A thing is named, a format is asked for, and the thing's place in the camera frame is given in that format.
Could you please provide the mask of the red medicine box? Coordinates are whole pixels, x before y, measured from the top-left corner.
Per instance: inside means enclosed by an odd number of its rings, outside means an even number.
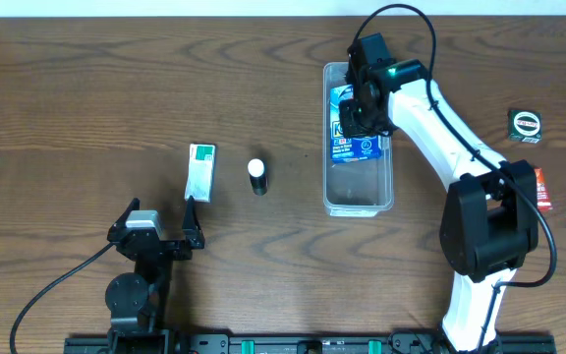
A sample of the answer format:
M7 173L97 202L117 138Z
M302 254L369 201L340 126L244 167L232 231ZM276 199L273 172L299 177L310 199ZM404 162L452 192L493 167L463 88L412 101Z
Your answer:
M540 167L535 167L534 171L537 177L538 210L541 212L550 211L553 209L553 206L545 184L542 169Z

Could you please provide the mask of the dark green round-logo box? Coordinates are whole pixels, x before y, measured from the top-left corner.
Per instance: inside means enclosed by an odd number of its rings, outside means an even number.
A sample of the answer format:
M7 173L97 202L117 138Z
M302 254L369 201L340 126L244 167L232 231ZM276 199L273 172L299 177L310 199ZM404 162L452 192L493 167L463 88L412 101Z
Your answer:
M511 109L508 111L508 139L512 142L537 144L542 139L542 118L538 112Z

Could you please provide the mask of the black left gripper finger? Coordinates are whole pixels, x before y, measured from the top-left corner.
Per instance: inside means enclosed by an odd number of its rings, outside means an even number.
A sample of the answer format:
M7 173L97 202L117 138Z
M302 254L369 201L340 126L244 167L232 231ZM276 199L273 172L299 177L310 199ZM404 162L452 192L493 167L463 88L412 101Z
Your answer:
M187 199L182 231L187 244L192 249L203 249L205 247L205 238L197 217L196 200L193 197Z
M130 214L139 210L141 207L141 201L139 198L133 198L129 205L126 207L125 211L119 216L119 218L110 226L107 233L108 242L121 242L129 233L129 227L126 225Z

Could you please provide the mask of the blue Kool Fever box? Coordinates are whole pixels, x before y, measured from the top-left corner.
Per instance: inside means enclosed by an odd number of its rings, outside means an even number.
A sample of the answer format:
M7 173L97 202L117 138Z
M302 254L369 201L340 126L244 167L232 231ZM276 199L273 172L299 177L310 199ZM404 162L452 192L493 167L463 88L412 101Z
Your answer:
M351 85L335 87L329 93L328 141L331 160L334 163L348 163L382 157L380 137L346 139L340 122L339 103L353 97Z

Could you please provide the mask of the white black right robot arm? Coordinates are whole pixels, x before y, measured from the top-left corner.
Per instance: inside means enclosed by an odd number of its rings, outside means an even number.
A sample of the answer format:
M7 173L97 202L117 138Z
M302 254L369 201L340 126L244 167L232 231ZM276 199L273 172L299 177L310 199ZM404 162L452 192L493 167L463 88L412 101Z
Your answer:
M376 33L348 48L345 77L352 95L338 104L339 133L366 142L402 130L443 184L447 197L439 239L454 270L441 327L450 350L475 352L496 337L503 296L526 255L538 245L537 176L525 161L509 162L452 110L427 68L399 62Z

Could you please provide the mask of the white green medicine box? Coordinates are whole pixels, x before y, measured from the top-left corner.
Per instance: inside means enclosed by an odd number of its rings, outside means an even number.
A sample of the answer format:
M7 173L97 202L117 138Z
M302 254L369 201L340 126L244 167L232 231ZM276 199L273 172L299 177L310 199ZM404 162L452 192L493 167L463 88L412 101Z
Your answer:
M190 144L186 200L193 198L202 203L211 201L215 153L215 145Z

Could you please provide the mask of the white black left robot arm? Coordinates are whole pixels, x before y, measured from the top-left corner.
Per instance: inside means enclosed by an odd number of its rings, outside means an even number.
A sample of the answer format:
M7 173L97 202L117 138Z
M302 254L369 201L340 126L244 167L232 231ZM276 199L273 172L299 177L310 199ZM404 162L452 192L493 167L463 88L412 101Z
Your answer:
M188 261L205 239L196 214L196 201L187 199L183 237L163 240L159 213L142 210L134 198L109 228L107 241L135 269L116 276L107 286L105 303L111 313L110 353L176 353L180 340L164 326L173 263Z

